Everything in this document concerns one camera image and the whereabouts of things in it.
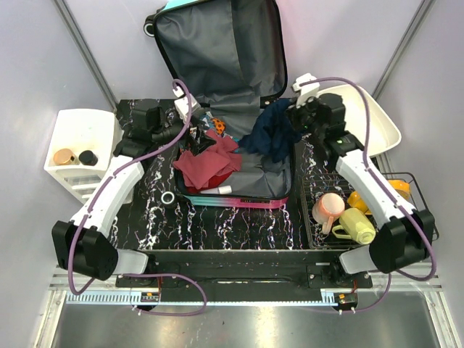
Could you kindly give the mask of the maroon red garment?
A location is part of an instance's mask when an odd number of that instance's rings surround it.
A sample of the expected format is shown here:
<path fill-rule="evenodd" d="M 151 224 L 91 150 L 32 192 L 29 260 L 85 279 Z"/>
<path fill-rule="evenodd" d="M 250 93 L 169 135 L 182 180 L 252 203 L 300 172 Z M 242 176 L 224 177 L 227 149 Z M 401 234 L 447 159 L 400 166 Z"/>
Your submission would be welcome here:
<path fill-rule="evenodd" d="M 242 156 L 236 153 L 238 144 L 231 137 L 221 137 L 211 129 L 205 135 L 215 144 L 198 155 L 186 150 L 173 162 L 173 167 L 181 172 L 191 193 L 218 187 L 233 172 L 241 170 Z"/>

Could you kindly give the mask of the navy blue garment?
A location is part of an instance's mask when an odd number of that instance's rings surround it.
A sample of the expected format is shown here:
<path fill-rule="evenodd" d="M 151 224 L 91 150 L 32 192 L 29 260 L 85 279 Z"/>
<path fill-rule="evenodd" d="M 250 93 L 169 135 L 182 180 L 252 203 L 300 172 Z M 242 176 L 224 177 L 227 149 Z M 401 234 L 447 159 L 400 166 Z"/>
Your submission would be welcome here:
<path fill-rule="evenodd" d="M 268 105 L 256 119 L 252 132 L 239 140 L 239 146 L 250 154 L 269 157 L 273 163 L 283 161 L 302 134 L 295 131 L 286 110 L 290 99 L 279 99 Z"/>

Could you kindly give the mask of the pink and teal kids suitcase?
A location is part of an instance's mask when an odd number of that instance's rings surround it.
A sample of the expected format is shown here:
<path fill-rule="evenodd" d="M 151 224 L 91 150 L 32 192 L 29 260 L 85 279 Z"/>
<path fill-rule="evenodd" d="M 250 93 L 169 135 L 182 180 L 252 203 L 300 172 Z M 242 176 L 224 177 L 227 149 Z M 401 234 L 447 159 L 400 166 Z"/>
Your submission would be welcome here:
<path fill-rule="evenodd" d="M 227 134 L 249 134 L 264 108 L 287 87 L 281 17 L 275 1 L 169 1 L 146 17 L 170 74 Z M 180 171 L 175 185 L 190 203 L 212 207 L 278 209 L 294 181 L 294 154 L 273 163 L 262 155 L 243 154 L 240 171 L 227 184 L 229 194 L 200 194 L 187 189 Z"/>

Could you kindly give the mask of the small black jar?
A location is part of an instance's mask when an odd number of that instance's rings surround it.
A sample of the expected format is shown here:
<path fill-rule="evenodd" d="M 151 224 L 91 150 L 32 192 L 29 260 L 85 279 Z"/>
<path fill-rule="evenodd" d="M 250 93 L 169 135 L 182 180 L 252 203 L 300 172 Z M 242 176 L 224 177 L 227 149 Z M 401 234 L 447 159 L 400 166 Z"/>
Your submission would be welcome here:
<path fill-rule="evenodd" d="M 79 154 L 79 162 L 86 166 L 95 166 L 98 163 L 98 157 L 91 150 L 85 150 Z"/>

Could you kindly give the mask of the white drawer organizer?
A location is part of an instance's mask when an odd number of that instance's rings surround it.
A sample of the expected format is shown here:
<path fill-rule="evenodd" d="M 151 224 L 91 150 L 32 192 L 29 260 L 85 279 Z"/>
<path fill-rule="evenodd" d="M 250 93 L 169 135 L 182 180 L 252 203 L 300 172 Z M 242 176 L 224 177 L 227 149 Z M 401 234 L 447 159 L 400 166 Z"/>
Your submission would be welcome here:
<path fill-rule="evenodd" d="M 106 173 L 113 151 L 123 137 L 114 113 L 99 109 L 58 111 L 44 170 L 79 202 L 85 203 Z M 71 149 L 77 157 L 91 150 L 98 157 L 95 166 L 57 166 L 52 157 L 59 149 Z"/>

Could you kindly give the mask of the gold lid cosmetic jar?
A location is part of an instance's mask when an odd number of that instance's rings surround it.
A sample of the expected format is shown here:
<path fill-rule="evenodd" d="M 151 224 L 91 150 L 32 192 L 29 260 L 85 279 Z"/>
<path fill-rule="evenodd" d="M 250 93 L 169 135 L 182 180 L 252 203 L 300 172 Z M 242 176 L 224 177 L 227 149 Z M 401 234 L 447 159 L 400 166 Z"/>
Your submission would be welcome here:
<path fill-rule="evenodd" d="M 78 165 L 78 157 L 71 149 L 59 149 L 52 157 L 53 163 L 57 166 Z"/>

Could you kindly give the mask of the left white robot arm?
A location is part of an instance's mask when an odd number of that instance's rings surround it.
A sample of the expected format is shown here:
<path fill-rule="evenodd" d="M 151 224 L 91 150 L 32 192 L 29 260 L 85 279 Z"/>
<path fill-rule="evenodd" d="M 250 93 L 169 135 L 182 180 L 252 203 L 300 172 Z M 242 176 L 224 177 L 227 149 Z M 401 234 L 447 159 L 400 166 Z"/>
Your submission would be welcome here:
<path fill-rule="evenodd" d="M 53 226 L 57 261 L 67 271 L 69 283 L 73 282 L 74 273 L 100 281 L 131 273 L 131 278 L 142 287 L 155 282 L 157 270 L 148 264 L 147 254 L 118 249 L 108 236 L 117 213 L 150 162 L 183 138 L 194 114 L 201 109 L 192 96 L 176 99 L 174 105 L 177 115 L 169 127 L 162 124 L 161 107 L 135 111 L 133 122 L 117 143 L 94 193 L 69 221 L 57 221 Z"/>

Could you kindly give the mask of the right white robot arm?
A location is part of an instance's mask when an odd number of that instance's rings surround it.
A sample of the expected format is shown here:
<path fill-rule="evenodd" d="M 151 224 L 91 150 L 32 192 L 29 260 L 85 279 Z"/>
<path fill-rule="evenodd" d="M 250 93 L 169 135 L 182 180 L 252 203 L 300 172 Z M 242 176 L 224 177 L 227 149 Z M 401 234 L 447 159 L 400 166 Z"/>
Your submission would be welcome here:
<path fill-rule="evenodd" d="M 329 269 L 331 283 L 342 288 L 356 273 L 371 270 L 403 274 L 405 267 L 425 259 L 435 273 L 434 216 L 398 194 L 373 165 L 365 153 L 368 144 L 345 128 L 342 97 L 294 97 L 286 115 L 295 131 L 311 135 L 315 152 L 360 194 L 378 228 L 369 245 L 339 255 L 338 264 Z"/>

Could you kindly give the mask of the colourful patterned cloth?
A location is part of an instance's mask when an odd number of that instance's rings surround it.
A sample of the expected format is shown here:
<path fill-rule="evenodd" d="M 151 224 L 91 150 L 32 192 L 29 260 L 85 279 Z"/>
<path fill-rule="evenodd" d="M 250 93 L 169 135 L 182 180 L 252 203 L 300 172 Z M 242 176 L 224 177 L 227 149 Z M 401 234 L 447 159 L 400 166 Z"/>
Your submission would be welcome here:
<path fill-rule="evenodd" d="M 216 117 L 213 117 L 211 112 L 205 112 L 199 118 L 199 124 L 197 128 L 203 132 L 206 137 L 213 140 L 230 137 L 230 135 L 226 132 L 227 126 L 225 122 Z"/>

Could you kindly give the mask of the white tube bottle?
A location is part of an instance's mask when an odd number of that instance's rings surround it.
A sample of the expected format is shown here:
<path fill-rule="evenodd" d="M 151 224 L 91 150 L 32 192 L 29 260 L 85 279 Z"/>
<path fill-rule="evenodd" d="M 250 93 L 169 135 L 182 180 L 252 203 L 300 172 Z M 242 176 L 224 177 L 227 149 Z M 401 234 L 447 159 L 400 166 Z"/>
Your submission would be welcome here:
<path fill-rule="evenodd" d="M 203 191 L 200 191 L 200 194 L 217 194 L 217 195 L 228 195 L 233 192 L 233 189 L 231 186 L 218 186 L 215 188 L 209 188 Z"/>

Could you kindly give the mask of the white plastic tray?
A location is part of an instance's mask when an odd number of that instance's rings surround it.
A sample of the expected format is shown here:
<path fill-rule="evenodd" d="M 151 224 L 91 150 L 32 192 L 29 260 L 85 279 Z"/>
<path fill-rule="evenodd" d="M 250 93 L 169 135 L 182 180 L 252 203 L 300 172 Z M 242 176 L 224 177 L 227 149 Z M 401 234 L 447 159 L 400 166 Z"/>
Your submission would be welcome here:
<path fill-rule="evenodd" d="M 370 112 L 368 156 L 375 157 L 393 149 L 402 140 L 402 134 L 376 100 L 362 87 Z M 345 129 L 365 144 L 366 114 L 361 95 L 348 84 L 320 90 L 317 94 L 338 94 L 345 106 Z"/>

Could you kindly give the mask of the black marble pattern mat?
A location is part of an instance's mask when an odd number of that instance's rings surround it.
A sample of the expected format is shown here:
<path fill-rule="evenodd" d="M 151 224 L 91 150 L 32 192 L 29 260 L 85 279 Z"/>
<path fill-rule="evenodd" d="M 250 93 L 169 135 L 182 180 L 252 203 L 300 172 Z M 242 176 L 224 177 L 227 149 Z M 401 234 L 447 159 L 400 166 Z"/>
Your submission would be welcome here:
<path fill-rule="evenodd" d="M 155 157 L 134 188 L 133 201 L 115 218 L 109 240 L 121 249 L 243 249 L 300 250 L 347 248 L 351 241 L 325 236 L 310 216 L 322 194 L 334 192 L 347 199 L 354 191 L 341 176 L 317 162 L 312 145 L 296 146 L 294 187 L 284 206 L 275 210 L 194 206 L 182 199 L 164 207 L 161 195 L 175 191 L 171 164 L 178 155 L 173 147 Z"/>

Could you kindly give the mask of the pink cup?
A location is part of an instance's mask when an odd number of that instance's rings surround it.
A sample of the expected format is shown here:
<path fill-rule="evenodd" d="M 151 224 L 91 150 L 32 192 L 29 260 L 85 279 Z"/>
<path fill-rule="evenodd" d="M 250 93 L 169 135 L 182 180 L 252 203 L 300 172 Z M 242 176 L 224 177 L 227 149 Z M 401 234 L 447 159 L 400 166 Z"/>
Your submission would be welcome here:
<path fill-rule="evenodd" d="M 345 211 L 345 202 L 335 193 L 326 193 L 312 207 L 312 218 L 322 226 L 321 233 L 328 235 L 332 225 Z"/>

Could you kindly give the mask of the orange-yellow plate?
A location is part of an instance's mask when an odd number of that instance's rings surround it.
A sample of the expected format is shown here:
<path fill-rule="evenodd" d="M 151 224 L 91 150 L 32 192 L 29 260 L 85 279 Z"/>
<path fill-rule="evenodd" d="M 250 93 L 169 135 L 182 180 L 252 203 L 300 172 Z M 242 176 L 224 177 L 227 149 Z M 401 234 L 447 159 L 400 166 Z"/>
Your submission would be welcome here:
<path fill-rule="evenodd" d="M 396 190 L 396 192 L 405 200 L 407 201 L 410 201 L 410 197 L 411 197 L 411 188 L 410 188 L 410 184 L 407 183 L 406 181 L 404 180 L 400 180 L 400 179 L 390 179 L 388 180 L 389 184 L 392 186 L 393 189 Z M 353 191 L 348 200 L 347 200 L 347 204 L 351 207 L 351 208 L 356 208 L 358 209 L 359 211 L 361 211 L 364 215 L 372 215 L 371 211 L 368 209 L 368 206 L 367 204 L 363 201 L 363 199 L 361 198 L 361 196 L 356 192 L 356 191 Z"/>

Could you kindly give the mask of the yellow-green mug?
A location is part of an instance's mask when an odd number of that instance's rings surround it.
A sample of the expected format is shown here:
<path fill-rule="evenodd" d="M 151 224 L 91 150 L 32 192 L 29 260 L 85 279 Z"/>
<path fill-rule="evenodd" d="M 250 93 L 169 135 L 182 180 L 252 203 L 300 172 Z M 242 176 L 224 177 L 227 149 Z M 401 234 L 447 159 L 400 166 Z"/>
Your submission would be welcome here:
<path fill-rule="evenodd" d="M 339 218 L 332 234 L 338 239 L 347 239 L 360 245 L 370 244 L 376 237 L 376 229 L 369 219 L 357 208 L 349 208 Z"/>

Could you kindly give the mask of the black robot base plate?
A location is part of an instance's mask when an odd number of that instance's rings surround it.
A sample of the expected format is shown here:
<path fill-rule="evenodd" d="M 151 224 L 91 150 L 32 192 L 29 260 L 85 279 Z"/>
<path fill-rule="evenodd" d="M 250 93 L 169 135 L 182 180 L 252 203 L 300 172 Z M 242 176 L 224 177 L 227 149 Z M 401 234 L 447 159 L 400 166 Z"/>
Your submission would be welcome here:
<path fill-rule="evenodd" d="M 149 252 L 148 271 L 178 273 L 204 283 L 279 282 L 312 289 L 370 289 L 366 273 L 338 276 L 333 251 L 311 250 L 157 250 Z"/>

